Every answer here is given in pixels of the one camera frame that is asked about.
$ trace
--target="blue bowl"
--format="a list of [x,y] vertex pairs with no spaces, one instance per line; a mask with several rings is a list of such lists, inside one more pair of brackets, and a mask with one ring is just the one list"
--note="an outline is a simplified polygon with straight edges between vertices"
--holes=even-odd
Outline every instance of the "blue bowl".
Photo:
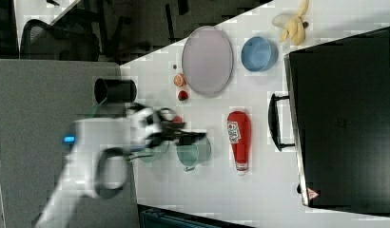
[[243,46],[242,62],[249,71],[269,70],[277,60],[278,50],[275,44],[263,37],[253,37]]

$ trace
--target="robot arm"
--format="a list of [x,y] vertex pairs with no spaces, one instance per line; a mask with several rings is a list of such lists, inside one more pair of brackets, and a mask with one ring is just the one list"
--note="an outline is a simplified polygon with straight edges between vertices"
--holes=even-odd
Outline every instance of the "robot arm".
[[131,152],[163,141],[192,144],[205,136],[181,131],[182,123],[167,122],[151,107],[137,104],[130,111],[133,113],[124,118],[75,122],[76,142],[36,228],[67,227],[83,196],[103,200],[115,197],[125,185],[125,156]]

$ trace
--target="green mug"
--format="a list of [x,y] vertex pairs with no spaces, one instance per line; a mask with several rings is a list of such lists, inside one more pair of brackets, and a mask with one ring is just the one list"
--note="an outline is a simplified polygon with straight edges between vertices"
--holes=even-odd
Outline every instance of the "green mug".
[[186,172],[194,170],[195,165],[209,160],[211,153],[210,142],[207,137],[195,142],[192,145],[178,145],[177,156],[185,166]]

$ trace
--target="suitcase handle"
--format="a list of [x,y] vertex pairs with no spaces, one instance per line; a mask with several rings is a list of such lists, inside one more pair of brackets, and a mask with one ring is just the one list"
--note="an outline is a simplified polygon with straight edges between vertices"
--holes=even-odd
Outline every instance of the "suitcase handle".
[[294,143],[285,144],[281,141],[281,126],[279,123],[279,115],[278,115],[278,107],[276,102],[281,100],[289,99],[289,96],[276,96],[275,93],[272,94],[269,109],[268,109],[268,123],[269,123],[269,131],[271,133],[271,137],[273,143],[275,143],[276,147],[278,147],[279,151],[282,151],[285,147],[295,146]]

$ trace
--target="blue light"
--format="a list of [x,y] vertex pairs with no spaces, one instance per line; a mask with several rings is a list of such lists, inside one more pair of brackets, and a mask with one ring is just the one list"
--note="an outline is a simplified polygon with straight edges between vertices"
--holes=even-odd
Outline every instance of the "blue light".
[[64,138],[64,143],[74,143],[74,141],[75,141],[74,136],[66,136]]

